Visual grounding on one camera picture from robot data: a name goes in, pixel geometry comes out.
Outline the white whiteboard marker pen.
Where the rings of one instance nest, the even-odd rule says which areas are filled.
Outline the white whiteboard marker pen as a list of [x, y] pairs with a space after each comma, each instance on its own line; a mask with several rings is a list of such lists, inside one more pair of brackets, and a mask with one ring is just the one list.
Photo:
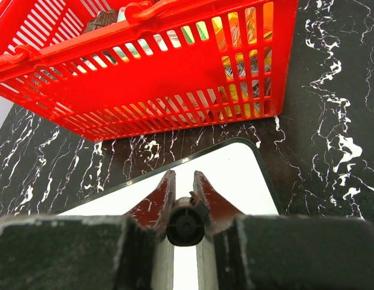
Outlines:
[[205, 234], [205, 221], [209, 207], [195, 193], [179, 198], [172, 207], [166, 234], [169, 242], [177, 247], [195, 246]]

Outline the small white whiteboard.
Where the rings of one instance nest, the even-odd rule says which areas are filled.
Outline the small white whiteboard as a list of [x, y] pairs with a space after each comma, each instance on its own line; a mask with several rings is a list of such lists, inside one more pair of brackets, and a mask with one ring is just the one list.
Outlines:
[[[194, 174], [200, 171], [213, 188], [243, 214], [280, 214], [280, 204], [276, 200], [274, 188], [256, 146], [243, 139], [231, 139], [113, 187], [93, 198], [85, 199], [77, 205], [63, 209], [59, 216], [126, 214], [154, 191], [168, 170], [173, 170], [176, 175], [175, 202], [194, 192]], [[198, 245], [172, 246], [172, 289], [199, 289], [196, 252]]]

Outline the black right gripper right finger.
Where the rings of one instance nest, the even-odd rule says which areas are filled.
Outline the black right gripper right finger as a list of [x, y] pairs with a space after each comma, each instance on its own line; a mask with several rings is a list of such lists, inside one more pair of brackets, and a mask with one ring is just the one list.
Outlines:
[[374, 225], [357, 218], [243, 214], [194, 174], [208, 207], [199, 289], [374, 289]]

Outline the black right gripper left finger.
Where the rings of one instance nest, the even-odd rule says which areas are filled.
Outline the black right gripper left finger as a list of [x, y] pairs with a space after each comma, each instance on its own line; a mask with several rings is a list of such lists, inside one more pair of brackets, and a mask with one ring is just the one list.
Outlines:
[[168, 170], [123, 215], [0, 217], [0, 289], [172, 289]]

